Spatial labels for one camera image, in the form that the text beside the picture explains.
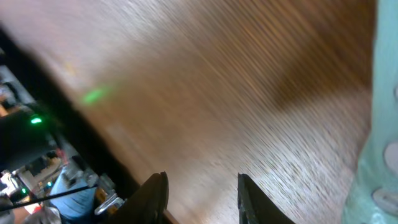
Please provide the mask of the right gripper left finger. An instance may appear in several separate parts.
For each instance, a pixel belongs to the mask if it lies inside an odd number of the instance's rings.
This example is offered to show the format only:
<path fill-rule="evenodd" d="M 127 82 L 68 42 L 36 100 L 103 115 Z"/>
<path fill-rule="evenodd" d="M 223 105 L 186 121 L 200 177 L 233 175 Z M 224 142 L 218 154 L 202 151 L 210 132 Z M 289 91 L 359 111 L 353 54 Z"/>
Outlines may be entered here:
<path fill-rule="evenodd" d="M 123 206 L 108 219 L 109 224 L 161 224 L 169 199 L 166 172 L 152 174 Z"/>

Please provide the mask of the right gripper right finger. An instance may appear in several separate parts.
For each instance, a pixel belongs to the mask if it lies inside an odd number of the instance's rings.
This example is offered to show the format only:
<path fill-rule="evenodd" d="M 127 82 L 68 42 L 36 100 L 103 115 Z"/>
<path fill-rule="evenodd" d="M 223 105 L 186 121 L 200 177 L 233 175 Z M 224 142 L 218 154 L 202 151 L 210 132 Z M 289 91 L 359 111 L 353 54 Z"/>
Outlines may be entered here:
<path fill-rule="evenodd" d="M 240 224 L 294 224 L 247 174 L 238 174 Z"/>

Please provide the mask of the teal tissue packet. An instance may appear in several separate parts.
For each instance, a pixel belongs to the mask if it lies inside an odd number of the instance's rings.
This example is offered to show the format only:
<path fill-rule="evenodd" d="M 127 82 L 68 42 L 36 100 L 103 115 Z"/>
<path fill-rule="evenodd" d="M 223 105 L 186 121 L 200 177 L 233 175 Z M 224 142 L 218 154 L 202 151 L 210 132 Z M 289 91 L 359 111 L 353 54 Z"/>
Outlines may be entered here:
<path fill-rule="evenodd" d="M 397 223 L 397 0 L 377 2 L 371 130 L 342 223 Z"/>

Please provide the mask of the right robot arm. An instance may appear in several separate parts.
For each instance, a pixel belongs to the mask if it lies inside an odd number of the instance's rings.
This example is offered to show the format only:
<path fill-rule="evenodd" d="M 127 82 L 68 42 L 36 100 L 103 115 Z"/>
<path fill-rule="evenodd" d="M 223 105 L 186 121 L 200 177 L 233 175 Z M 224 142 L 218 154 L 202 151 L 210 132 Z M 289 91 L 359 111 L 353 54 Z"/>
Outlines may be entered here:
<path fill-rule="evenodd" d="M 52 150 L 50 125 L 40 115 L 20 110 L 1 118 L 1 168 L 18 169 Z M 111 223 L 161 223 L 168 203 L 165 172 L 156 173 L 140 186 L 109 218 Z M 291 223 L 260 187 L 246 174 L 238 174 L 240 224 Z"/>

